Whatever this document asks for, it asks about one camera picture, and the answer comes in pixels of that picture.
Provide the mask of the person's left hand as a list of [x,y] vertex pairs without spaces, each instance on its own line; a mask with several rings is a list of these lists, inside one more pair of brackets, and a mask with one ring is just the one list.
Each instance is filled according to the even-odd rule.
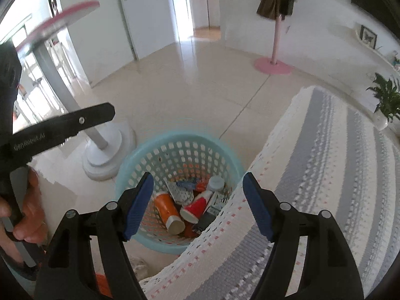
[[[39,177],[31,167],[28,170],[27,191],[22,205],[22,213],[24,217],[14,228],[14,237],[19,241],[42,245],[48,237],[48,226],[41,204]],[[1,225],[1,248],[19,266],[23,264],[22,255],[14,242],[7,236],[3,225]]]

